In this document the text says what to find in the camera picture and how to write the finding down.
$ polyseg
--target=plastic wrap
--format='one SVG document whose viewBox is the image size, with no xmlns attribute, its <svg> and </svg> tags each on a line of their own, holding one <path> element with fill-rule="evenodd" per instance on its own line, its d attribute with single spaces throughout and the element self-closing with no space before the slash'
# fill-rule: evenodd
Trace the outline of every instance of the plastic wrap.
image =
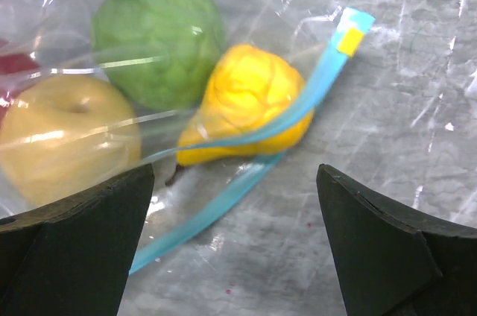
<svg viewBox="0 0 477 316">
<path fill-rule="evenodd" d="M 41 66 L 1 77 L 4 210 L 155 162 L 133 271 L 223 215 L 301 139 L 373 23 L 320 0 L 3 2 L 0 54 Z M 165 186 L 177 162 L 188 168 Z"/>
<path fill-rule="evenodd" d="M 306 138 L 213 227 L 131 277 L 121 316 L 347 315 L 318 203 L 321 163 L 477 227 L 477 0 L 330 1 L 376 24 Z"/>
</svg>

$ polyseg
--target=yellow pear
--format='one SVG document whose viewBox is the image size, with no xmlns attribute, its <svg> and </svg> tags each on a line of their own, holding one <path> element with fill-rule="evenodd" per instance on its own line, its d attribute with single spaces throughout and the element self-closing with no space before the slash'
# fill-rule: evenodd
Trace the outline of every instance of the yellow pear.
<svg viewBox="0 0 477 316">
<path fill-rule="evenodd" d="M 55 75 L 22 92 L 0 128 L 0 165 L 35 206 L 125 170 L 141 156 L 133 108 L 112 85 Z"/>
<path fill-rule="evenodd" d="M 285 111 L 305 81 L 284 59 L 251 45 L 235 45 L 215 67 L 200 108 L 182 132 L 178 146 L 240 136 Z M 182 166 L 222 157 L 276 154 L 299 142 L 313 117 L 310 112 L 288 130 L 261 142 L 225 148 L 196 148 L 177 153 Z"/>
</svg>

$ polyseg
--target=pear stem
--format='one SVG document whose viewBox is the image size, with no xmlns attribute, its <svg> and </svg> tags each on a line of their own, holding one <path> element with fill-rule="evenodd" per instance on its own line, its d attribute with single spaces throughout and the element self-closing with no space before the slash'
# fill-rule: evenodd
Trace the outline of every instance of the pear stem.
<svg viewBox="0 0 477 316">
<path fill-rule="evenodd" d="M 165 186 L 166 187 L 173 186 L 177 182 L 179 177 L 183 175 L 183 173 L 186 171 L 187 168 L 188 167 L 185 167 L 183 165 L 176 164 L 176 169 L 174 171 L 174 174 L 172 174 L 171 178 L 169 178 L 168 180 L 164 182 Z"/>
</svg>

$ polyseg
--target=blue zipper strip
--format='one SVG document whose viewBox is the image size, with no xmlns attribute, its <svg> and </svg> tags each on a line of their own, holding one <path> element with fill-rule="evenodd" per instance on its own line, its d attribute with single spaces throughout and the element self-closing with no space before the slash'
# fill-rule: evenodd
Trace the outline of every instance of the blue zipper strip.
<svg viewBox="0 0 477 316">
<path fill-rule="evenodd" d="M 312 109 L 318 107 L 331 89 L 339 73 L 348 60 L 348 55 L 339 51 L 339 46 L 350 29 L 366 35 L 374 23 L 374 17 L 353 8 L 345 8 L 338 27 L 329 41 L 325 52 L 308 79 L 305 88 L 294 103 L 280 116 L 264 127 L 245 135 L 201 143 L 183 148 L 171 148 L 147 158 L 153 162 L 180 150 L 207 147 L 228 147 L 246 145 L 268 139 L 295 125 Z M 252 167 L 236 177 L 227 187 L 195 217 L 176 227 L 136 252 L 130 274 L 161 257 L 175 247 L 190 240 L 213 224 L 234 207 L 283 157 L 284 153 L 273 156 L 260 156 L 253 160 Z"/>
</svg>

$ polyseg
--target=yellow apple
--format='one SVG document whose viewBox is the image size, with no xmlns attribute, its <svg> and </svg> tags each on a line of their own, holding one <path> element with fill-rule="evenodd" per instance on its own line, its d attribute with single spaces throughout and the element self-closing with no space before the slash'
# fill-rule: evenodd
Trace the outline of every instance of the yellow apple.
<svg viewBox="0 0 477 316">
<path fill-rule="evenodd" d="M 0 165 L 35 206 L 87 189 L 140 159 L 133 108 L 112 85 L 54 75 L 22 92 L 0 128 Z"/>
</svg>

